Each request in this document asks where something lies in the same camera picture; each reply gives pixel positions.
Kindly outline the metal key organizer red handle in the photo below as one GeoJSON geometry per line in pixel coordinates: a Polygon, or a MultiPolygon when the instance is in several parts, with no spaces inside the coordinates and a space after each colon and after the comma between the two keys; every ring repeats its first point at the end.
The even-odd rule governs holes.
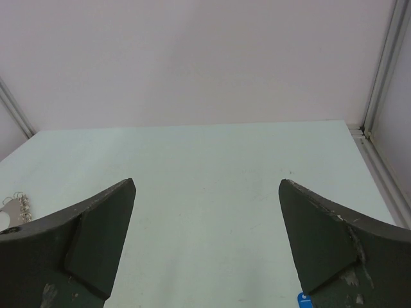
{"type": "Polygon", "coordinates": [[[28,196],[21,191],[6,197],[1,203],[1,231],[33,220],[28,196]]]}

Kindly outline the aluminium frame post left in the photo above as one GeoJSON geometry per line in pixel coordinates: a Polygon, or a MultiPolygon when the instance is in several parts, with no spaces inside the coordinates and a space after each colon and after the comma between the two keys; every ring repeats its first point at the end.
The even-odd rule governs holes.
{"type": "Polygon", "coordinates": [[[1,88],[1,103],[19,127],[27,139],[32,138],[36,134],[36,130],[31,125],[30,121],[24,114],[22,108],[19,106],[13,94],[10,92],[3,79],[0,79],[1,88]]]}

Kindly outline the blue key tag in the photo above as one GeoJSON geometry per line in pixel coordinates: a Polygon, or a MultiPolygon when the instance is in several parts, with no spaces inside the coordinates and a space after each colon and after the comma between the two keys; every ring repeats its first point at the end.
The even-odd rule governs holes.
{"type": "Polygon", "coordinates": [[[297,302],[299,304],[299,308],[313,308],[311,298],[305,295],[303,292],[298,294],[297,302]]]}

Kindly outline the aluminium frame post right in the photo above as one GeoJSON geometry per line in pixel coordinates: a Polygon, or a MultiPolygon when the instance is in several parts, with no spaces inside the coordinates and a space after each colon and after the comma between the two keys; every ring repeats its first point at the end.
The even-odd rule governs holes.
{"type": "Polygon", "coordinates": [[[377,141],[376,133],[409,22],[410,1],[394,1],[363,123],[359,129],[351,130],[394,221],[405,228],[410,228],[410,197],[377,141]]]}

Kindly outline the aluminium frame post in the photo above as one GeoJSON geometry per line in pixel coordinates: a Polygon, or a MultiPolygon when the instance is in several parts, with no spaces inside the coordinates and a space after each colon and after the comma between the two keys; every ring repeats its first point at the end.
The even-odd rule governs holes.
{"type": "Polygon", "coordinates": [[[31,125],[30,121],[24,114],[22,108],[19,106],[13,94],[10,92],[3,79],[0,79],[1,88],[1,103],[19,127],[27,139],[32,138],[36,134],[36,130],[31,125]]]}
{"type": "Polygon", "coordinates": [[[405,228],[410,228],[410,197],[377,141],[376,133],[409,22],[410,1],[394,1],[363,123],[359,129],[351,130],[394,221],[405,228]]]}

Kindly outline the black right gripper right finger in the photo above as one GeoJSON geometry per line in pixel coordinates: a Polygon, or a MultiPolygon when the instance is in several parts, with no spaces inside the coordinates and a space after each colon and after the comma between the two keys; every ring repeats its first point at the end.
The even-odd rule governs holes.
{"type": "Polygon", "coordinates": [[[279,201],[302,292],[313,307],[410,307],[410,230],[283,179],[279,201]]]}

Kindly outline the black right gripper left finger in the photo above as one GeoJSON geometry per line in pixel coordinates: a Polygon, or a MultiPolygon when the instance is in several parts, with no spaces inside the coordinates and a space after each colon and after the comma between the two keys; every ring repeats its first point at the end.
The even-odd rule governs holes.
{"type": "Polygon", "coordinates": [[[103,307],[112,294],[135,196],[127,178],[1,231],[1,307],[103,307]]]}

